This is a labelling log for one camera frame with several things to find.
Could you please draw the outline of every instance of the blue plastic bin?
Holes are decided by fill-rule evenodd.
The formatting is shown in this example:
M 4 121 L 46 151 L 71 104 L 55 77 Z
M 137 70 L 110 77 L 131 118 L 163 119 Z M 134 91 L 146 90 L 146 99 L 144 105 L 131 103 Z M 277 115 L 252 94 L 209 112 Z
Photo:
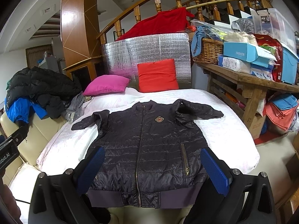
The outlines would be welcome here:
M 281 82 L 295 84 L 298 56 L 282 43 L 283 46 L 283 64 Z

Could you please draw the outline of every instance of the clear plastic storage bin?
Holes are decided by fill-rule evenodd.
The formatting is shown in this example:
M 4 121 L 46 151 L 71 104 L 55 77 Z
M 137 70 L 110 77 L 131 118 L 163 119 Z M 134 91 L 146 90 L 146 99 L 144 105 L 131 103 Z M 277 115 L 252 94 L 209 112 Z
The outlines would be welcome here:
M 252 18 L 256 34 L 270 35 L 296 52 L 295 31 L 277 9 L 257 9 Z

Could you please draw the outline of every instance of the wicker basket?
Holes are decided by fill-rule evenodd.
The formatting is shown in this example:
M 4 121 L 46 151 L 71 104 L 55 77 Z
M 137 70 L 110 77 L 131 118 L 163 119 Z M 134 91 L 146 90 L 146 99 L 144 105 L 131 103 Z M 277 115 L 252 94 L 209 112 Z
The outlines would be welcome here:
M 201 53 L 193 57 L 195 62 L 218 64 L 218 54 L 223 54 L 223 42 L 203 38 L 201 41 Z

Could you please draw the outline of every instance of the jacket zipper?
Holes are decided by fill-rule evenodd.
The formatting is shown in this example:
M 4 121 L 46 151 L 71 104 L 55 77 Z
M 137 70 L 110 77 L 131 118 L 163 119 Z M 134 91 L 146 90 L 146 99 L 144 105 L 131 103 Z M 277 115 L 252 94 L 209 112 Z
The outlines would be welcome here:
M 142 135 L 143 135 L 143 124 L 144 124 L 144 114 L 145 114 L 145 105 L 143 105 L 143 110 L 142 110 L 141 135 L 140 135 L 140 143 L 139 143 L 139 150 L 138 150 L 137 163 L 136 163 L 136 175 L 135 175 L 137 192 L 138 192 L 138 204 L 139 204 L 139 207 L 141 207 L 141 194 L 140 194 L 140 189 L 139 189 L 139 185 L 138 185 L 138 173 L 137 173 L 137 169 L 138 169 L 139 155 L 140 155 L 140 152 L 141 152 Z
M 189 167 L 187 152 L 186 152 L 186 148 L 185 148 L 184 144 L 181 144 L 181 148 L 182 148 L 183 160 L 184 160 L 184 165 L 185 165 L 185 173 L 186 173 L 186 175 L 189 175 L 190 167 Z

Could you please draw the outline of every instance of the embroidered badge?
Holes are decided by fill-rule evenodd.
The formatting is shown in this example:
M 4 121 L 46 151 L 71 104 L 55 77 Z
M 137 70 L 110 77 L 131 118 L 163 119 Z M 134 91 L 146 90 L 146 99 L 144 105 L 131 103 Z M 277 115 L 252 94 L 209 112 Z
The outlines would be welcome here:
M 155 120 L 160 123 L 164 120 L 164 118 L 162 116 L 158 116 Z

